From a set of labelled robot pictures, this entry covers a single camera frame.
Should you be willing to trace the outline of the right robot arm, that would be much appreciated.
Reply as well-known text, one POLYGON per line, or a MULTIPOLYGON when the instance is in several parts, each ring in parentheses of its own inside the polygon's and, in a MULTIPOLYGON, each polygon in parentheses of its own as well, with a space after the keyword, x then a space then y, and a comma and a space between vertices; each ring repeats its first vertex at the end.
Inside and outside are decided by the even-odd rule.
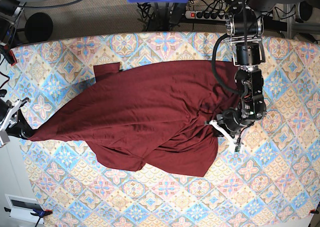
MULTIPOLYGON (((44 1, 48 0, 0 0, 0 58, 11 66, 17 63, 12 45, 18 41, 16 33, 21 15, 30 8, 28 3, 44 1)), ((47 41, 53 32, 53 21, 48 14, 37 12, 26 20, 23 32, 30 43, 47 41)), ((21 108, 29 101, 28 97, 14 103, 0 101, 1 146, 10 141, 10 136, 26 140, 34 134, 21 112, 21 108)))

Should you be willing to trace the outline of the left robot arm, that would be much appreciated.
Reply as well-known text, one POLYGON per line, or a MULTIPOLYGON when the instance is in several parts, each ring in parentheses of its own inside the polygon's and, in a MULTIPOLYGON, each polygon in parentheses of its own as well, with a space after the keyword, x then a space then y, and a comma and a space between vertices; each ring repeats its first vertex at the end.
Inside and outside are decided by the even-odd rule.
POLYGON ((259 65, 266 61, 262 43, 264 21, 262 14, 277 4, 296 4, 304 0, 234 0, 224 18, 227 33, 219 37, 214 45, 211 69, 215 79, 227 91, 239 96, 236 108, 229 108, 209 121, 219 136, 229 142, 233 153, 243 149, 242 132, 262 120, 267 107, 263 96, 263 75, 259 65), (234 66, 238 68, 234 80, 236 88, 228 86, 219 76, 216 54, 222 40, 229 39, 234 66))

